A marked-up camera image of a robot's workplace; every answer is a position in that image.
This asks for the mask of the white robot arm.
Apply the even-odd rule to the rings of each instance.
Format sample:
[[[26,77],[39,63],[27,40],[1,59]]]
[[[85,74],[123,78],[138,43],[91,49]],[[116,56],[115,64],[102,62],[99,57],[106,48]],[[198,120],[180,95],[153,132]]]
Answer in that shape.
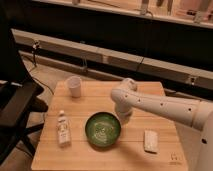
[[[213,171],[213,102],[140,93],[131,78],[111,90],[111,99],[121,120],[137,108],[200,131],[201,147],[194,171]]]

